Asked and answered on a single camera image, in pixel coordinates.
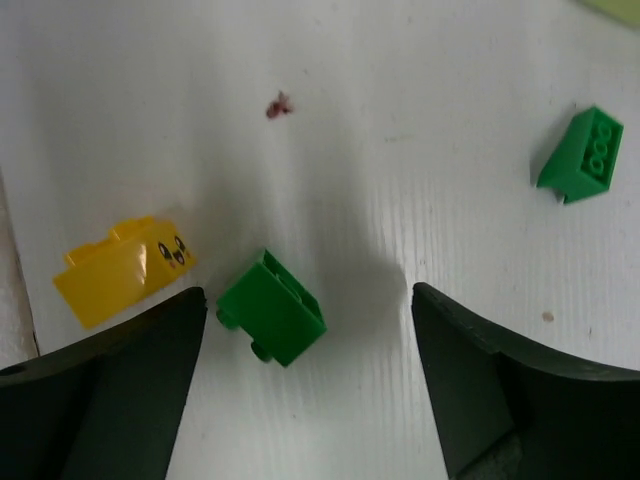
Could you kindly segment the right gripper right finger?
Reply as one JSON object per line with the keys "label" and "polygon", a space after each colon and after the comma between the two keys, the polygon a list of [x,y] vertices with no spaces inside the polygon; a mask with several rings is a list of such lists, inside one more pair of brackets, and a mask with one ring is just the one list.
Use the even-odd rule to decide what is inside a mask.
{"label": "right gripper right finger", "polygon": [[411,313],[449,478],[638,478],[638,371],[554,350],[427,283]]}

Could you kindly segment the small dark green lego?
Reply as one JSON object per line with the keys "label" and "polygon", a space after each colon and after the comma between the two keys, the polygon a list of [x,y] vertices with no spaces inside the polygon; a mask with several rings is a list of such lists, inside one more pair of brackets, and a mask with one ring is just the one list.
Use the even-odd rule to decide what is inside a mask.
{"label": "small dark green lego", "polygon": [[560,194],[564,204],[609,191],[624,126],[591,106],[573,116],[536,180]]}

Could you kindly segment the small yellow lego brick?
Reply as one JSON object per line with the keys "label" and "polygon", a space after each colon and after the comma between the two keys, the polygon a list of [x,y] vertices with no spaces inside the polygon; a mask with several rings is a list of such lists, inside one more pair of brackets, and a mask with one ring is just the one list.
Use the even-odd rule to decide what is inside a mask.
{"label": "small yellow lego brick", "polygon": [[90,329],[176,281],[196,256],[172,221],[147,216],[118,223],[103,240],[68,252],[65,261],[53,283]]}

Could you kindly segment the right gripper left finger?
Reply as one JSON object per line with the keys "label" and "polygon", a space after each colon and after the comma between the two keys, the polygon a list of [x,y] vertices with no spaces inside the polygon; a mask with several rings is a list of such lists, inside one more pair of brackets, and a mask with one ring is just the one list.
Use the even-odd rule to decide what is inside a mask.
{"label": "right gripper left finger", "polygon": [[4,479],[163,479],[207,316],[190,287],[1,371]]}

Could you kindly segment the light green lego brick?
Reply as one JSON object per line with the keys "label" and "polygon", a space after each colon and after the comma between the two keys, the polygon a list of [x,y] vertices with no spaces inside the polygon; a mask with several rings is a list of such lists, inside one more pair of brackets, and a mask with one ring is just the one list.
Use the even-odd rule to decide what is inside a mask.
{"label": "light green lego brick", "polygon": [[627,26],[640,24],[640,0],[582,0],[585,5]]}

